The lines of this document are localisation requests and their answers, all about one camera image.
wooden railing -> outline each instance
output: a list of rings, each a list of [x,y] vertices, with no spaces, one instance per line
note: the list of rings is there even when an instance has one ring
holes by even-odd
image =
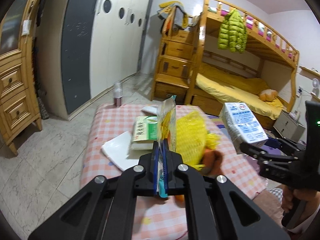
[[[234,8],[243,12],[244,16],[243,16],[243,21],[244,24],[246,25],[246,20],[248,18],[248,16],[250,16],[253,19],[253,25],[252,25],[252,31],[257,33],[259,35],[259,22],[262,23],[264,25],[264,32],[263,32],[263,38],[267,39],[267,32],[270,31],[271,32],[271,39],[270,39],[270,43],[273,44],[275,46],[274,50],[279,50],[279,52],[284,53],[286,55],[286,60],[287,61],[292,61],[296,66],[298,65],[298,60],[299,60],[299,51],[296,50],[282,35],[280,35],[276,30],[274,30],[272,27],[270,27],[268,24],[266,24],[265,22],[263,22],[261,19],[259,19],[258,17],[254,16],[253,14],[249,13],[248,11],[234,5],[231,4],[227,1],[224,0],[215,0],[217,2],[217,14],[221,15],[221,10],[222,10],[222,4],[226,4],[229,6],[229,10],[233,10]]]

white carton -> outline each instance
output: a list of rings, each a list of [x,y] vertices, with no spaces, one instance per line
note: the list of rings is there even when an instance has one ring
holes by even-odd
[[[224,103],[219,114],[238,154],[240,143],[261,147],[268,140],[257,118],[245,103]]]

water bottle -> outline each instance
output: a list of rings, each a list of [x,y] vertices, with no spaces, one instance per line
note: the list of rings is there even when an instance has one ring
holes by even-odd
[[[113,98],[114,98],[114,106],[120,107],[122,105],[122,84],[120,81],[117,81],[113,85]]]

yellow bedsheet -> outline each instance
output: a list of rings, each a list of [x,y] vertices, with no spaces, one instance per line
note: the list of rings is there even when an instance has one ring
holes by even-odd
[[[231,75],[211,65],[202,63],[196,78],[196,85],[214,96],[219,102],[244,102],[255,113],[276,120],[283,105],[278,98],[263,102],[257,94],[269,89],[261,78],[243,78]]]

green puffer jacket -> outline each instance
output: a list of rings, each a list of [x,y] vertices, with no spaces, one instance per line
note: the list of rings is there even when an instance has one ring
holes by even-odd
[[[230,49],[231,52],[244,52],[247,43],[247,29],[237,9],[225,17],[220,26],[218,49]]]

